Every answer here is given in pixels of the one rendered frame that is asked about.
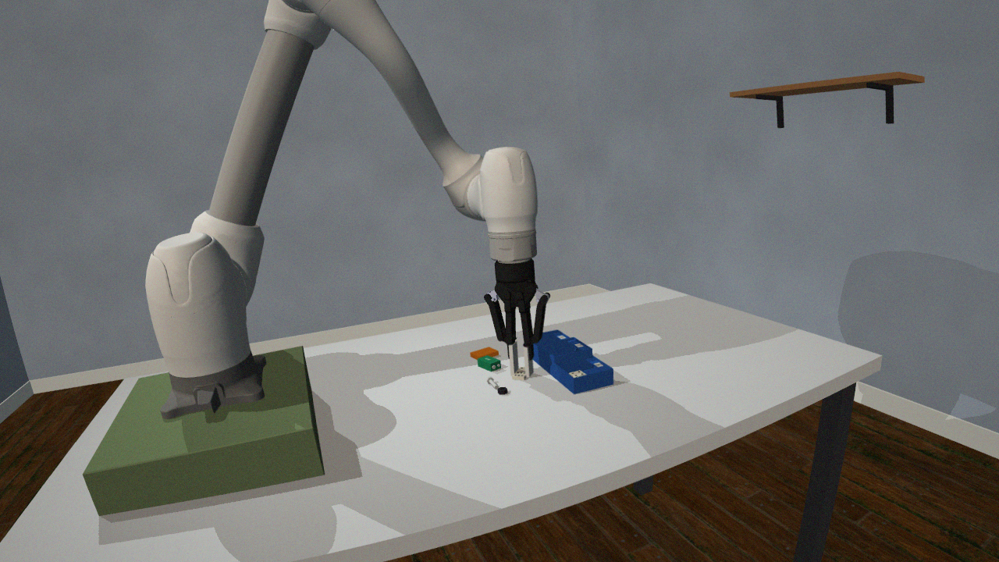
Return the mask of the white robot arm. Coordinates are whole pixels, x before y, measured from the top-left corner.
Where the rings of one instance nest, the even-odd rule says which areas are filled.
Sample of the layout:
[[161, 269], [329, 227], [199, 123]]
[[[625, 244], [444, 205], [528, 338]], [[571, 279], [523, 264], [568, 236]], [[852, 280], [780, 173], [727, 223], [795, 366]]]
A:
[[517, 264], [538, 254], [538, 188], [527, 151], [502, 147], [482, 157], [460, 148], [376, 0], [270, 0], [264, 26], [210, 209], [148, 261], [148, 307], [172, 384], [164, 419], [208, 417], [265, 397], [265, 356], [252, 355], [246, 324], [265, 239], [256, 222], [304, 71], [331, 29], [384, 77], [438, 162], [456, 210], [488, 224], [490, 258]]

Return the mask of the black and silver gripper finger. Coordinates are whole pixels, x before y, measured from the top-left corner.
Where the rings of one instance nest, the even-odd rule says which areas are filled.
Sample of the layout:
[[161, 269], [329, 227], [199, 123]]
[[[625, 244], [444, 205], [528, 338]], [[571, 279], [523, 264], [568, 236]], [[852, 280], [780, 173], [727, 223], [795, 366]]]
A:
[[507, 353], [509, 353], [510, 359], [510, 376], [513, 376], [518, 369], [518, 355], [517, 355], [517, 337], [515, 337], [515, 307], [511, 308], [511, 292], [509, 290], [504, 291], [504, 312], [506, 312], [506, 327], [504, 327], [502, 309], [500, 309], [500, 303], [497, 301], [496, 291], [488, 292], [484, 296], [486, 303], [488, 303], [490, 315], [492, 316], [493, 325], [495, 325], [495, 331], [498, 341], [503, 341], [507, 343]]
[[538, 301], [538, 308], [536, 308], [535, 313], [535, 326], [534, 331], [532, 331], [531, 324], [531, 312], [529, 308], [531, 305], [525, 306], [524, 303], [524, 293], [518, 291], [517, 294], [518, 309], [520, 309], [521, 314], [521, 324], [522, 324], [522, 337], [524, 337], [524, 365], [525, 374], [527, 377], [534, 373], [534, 343], [537, 343], [542, 338], [543, 325], [545, 325], [545, 313], [546, 313], [546, 303], [549, 301], [550, 294], [543, 293], [536, 288], [536, 301]]

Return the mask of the blue rack of bins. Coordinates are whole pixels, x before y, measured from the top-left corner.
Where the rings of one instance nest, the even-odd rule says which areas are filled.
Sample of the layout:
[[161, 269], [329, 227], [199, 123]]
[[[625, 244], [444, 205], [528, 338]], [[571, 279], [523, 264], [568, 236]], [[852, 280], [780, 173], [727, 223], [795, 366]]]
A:
[[[593, 356], [588, 345], [559, 329], [542, 334], [542, 340], [534, 344], [534, 355], [540, 367], [574, 394], [613, 385], [613, 368]], [[586, 375], [572, 378], [568, 374], [579, 370]]]

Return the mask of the orange flat square pad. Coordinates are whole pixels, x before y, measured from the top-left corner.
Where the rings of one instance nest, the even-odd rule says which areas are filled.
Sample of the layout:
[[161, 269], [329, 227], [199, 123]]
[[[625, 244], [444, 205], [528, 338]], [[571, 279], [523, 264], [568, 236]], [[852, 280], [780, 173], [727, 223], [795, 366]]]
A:
[[479, 357], [484, 357], [486, 355], [489, 355], [490, 357], [495, 357], [495, 356], [499, 355], [499, 350], [495, 350], [495, 349], [492, 349], [490, 347], [486, 347], [484, 349], [471, 352], [470, 355], [474, 359], [477, 359]]

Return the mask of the green battery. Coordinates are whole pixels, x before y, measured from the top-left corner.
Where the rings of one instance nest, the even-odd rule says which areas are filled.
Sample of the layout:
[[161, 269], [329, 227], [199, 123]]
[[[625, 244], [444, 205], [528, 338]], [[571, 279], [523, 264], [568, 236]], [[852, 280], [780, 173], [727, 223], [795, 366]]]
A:
[[500, 362], [500, 360], [495, 359], [495, 357], [490, 357], [486, 355], [484, 357], [478, 358], [478, 367], [484, 368], [489, 372], [493, 372], [497, 369], [502, 368], [502, 362]]

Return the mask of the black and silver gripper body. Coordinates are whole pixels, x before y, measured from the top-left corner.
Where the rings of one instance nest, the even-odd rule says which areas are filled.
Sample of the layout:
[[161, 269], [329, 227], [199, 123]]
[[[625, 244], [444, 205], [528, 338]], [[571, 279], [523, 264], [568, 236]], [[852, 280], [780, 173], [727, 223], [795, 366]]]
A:
[[527, 262], [517, 264], [502, 264], [496, 261], [495, 272], [495, 291], [503, 303], [503, 293], [507, 290], [511, 292], [511, 308], [518, 307], [517, 295], [515, 294], [520, 290], [524, 293], [525, 306], [534, 298], [538, 284], [535, 283], [535, 267], [532, 258]]

